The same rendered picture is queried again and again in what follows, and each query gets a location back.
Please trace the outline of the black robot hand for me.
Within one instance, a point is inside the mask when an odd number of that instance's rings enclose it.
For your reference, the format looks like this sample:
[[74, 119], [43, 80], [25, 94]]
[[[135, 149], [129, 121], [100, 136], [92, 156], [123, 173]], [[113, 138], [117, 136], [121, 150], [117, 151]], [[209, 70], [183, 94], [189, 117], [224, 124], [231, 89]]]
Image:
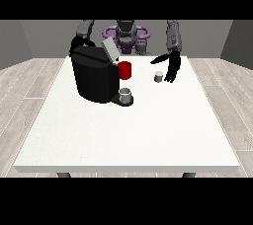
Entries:
[[176, 79], [177, 72], [180, 70], [181, 67], [180, 52], [177, 50], [173, 50], [170, 53], [159, 55], [151, 61], [151, 64], [157, 64], [165, 60], [169, 60], [169, 66], [167, 74], [165, 76], [165, 81], [173, 83]]
[[70, 44], [69, 54], [72, 54], [74, 49], [80, 45], [95, 46], [95, 43], [86, 37], [76, 36]]

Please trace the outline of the pale grey machine lid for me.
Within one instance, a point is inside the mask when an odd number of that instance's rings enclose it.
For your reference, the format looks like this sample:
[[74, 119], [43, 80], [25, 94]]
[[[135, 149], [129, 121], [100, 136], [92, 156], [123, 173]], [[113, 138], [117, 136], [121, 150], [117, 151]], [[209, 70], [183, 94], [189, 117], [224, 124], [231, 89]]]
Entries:
[[104, 50], [106, 50], [112, 62], [115, 62], [119, 58], [120, 53], [111, 37], [108, 37], [102, 41], [102, 47]]

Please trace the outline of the black coffee machine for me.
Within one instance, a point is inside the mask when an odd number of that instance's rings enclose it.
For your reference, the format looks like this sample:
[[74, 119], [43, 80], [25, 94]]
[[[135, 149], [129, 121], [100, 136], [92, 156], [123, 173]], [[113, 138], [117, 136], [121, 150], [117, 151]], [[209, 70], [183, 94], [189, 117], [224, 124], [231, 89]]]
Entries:
[[102, 47], [76, 47], [71, 62], [78, 93], [84, 99], [99, 104], [115, 103], [122, 107], [133, 104], [133, 96], [127, 104], [120, 101], [118, 64], [113, 63]]

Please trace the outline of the red pod holder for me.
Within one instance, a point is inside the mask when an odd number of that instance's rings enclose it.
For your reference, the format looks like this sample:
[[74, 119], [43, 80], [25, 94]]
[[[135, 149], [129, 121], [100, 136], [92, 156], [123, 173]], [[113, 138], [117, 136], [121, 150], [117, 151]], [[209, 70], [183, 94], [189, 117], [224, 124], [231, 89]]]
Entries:
[[119, 78], [122, 80], [127, 80], [131, 77], [131, 63], [128, 61], [121, 61], [118, 64], [119, 68]]

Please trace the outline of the small grey cup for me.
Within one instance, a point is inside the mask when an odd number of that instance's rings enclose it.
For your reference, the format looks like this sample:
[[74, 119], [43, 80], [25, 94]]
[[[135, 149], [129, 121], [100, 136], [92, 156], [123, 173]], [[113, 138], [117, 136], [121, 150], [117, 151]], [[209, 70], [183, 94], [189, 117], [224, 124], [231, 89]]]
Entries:
[[130, 102], [131, 100], [131, 91], [129, 88], [121, 88], [119, 90], [119, 94], [120, 94], [120, 101], [123, 104], [127, 104]]

